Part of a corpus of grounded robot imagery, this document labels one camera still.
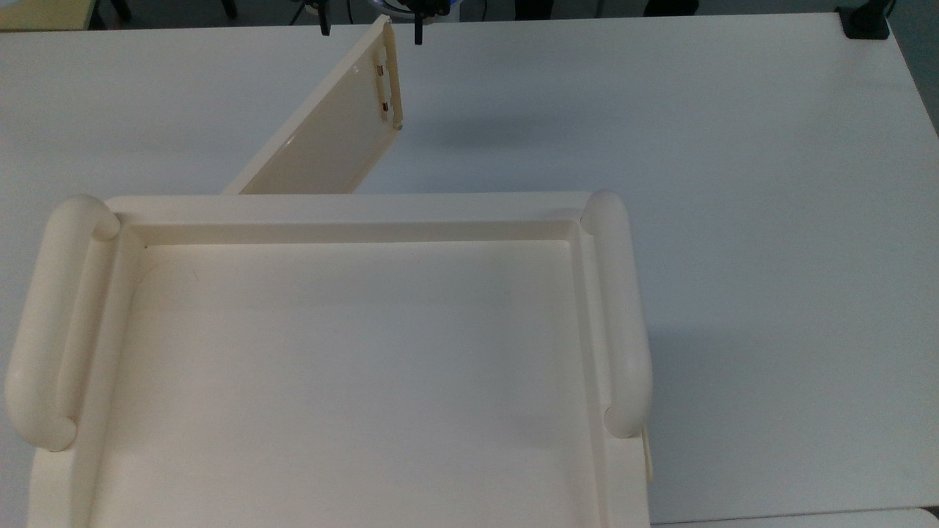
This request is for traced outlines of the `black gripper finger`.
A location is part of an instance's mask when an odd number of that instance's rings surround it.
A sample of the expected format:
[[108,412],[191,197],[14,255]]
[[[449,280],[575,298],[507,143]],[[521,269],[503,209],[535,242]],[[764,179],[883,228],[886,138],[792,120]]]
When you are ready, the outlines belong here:
[[450,14],[450,1],[446,0],[412,0],[408,2],[408,10],[414,16],[414,43],[423,44],[423,27],[437,16]]
[[331,10],[329,5],[331,2],[327,0],[312,0],[296,1],[296,3],[298,3],[299,7],[292,17],[292,26],[295,26],[301,14],[308,12],[315,16],[320,33],[323,36],[329,36],[331,34],[331,21],[329,20],[329,11]]

